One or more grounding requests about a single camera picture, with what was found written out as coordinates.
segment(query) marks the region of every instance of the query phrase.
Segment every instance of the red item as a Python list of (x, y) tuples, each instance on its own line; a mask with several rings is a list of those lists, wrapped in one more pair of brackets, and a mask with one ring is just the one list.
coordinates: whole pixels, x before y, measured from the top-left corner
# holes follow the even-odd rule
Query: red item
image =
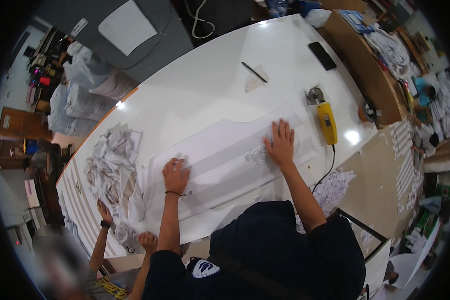
[(40, 83), (46, 86), (50, 85), (50, 77), (40, 77)]

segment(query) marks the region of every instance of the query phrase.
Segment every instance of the smartwatch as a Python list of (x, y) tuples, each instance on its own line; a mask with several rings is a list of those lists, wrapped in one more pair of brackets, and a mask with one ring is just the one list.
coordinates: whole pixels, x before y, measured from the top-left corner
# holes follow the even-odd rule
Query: smartwatch
[(105, 222), (104, 220), (102, 220), (102, 221), (100, 222), (100, 226), (110, 228), (110, 224), (108, 224), (108, 223)]

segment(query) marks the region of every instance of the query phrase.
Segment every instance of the white cutting table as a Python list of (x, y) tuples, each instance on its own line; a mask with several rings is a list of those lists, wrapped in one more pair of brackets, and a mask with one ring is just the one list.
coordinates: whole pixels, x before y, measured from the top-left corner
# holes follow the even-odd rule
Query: white cutting table
[[(308, 45), (316, 41), (330, 54), (336, 69), (326, 71), (310, 51)], [(269, 83), (245, 93), (250, 71), (241, 62), (252, 68), (263, 66), (270, 77)], [(168, 147), (221, 119), (248, 122), (287, 103), (315, 138), (316, 157), (299, 168), (305, 182), (313, 185), (330, 169), (333, 157), (317, 120), (316, 108), (308, 107), (304, 97), (304, 93), (317, 84), (321, 85), (335, 117), (338, 134), (335, 166), (338, 166), (370, 141), (377, 129), (359, 120), (358, 107), (363, 102), (360, 90), (335, 52), (300, 15), (262, 21), (227, 33), (156, 72), (102, 120), (76, 151), (57, 183), (58, 194), (77, 223), (85, 246), (91, 252), (101, 220), (84, 175), (85, 159), (109, 128), (121, 123), (143, 132), (136, 161), (138, 168)], [(277, 179), (180, 222), (181, 242), (210, 235), (210, 228), (227, 225), (255, 203), (254, 197), (270, 190), (284, 199), (290, 198), (285, 181)], [(105, 257), (127, 255), (113, 234), (110, 235)]]

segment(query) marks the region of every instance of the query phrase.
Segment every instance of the cardboard box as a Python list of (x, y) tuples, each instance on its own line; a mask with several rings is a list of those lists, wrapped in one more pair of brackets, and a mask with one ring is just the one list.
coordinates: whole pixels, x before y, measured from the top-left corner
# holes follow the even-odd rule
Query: cardboard box
[(356, 34), (336, 11), (325, 23), (325, 30), (363, 96), (382, 111), (377, 124), (385, 126), (401, 121), (406, 116), (405, 94), (393, 76), (380, 68), (363, 36)]
[(363, 13), (367, 3), (362, 0), (318, 0), (326, 10), (351, 10)]

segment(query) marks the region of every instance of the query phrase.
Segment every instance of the gray t-shirt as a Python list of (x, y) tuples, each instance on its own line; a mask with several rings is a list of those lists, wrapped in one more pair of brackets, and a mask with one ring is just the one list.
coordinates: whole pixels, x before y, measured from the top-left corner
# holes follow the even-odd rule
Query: gray t-shirt
[[(46, 169), (47, 168), (47, 153), (41, 149), (37, 150), (33, 156), (31, 157), (31, 163), (37, 169)], [(52, 164), (50, 164), (48, 169), (48, 174), (52, 172)]]
[(126, 299), (132, 292), (139, 271), (140, 269), (131, 269), (97, 279), (97, 274), (90, 270), (81, 291), (85, 296), (93, 296), (96, 300)]

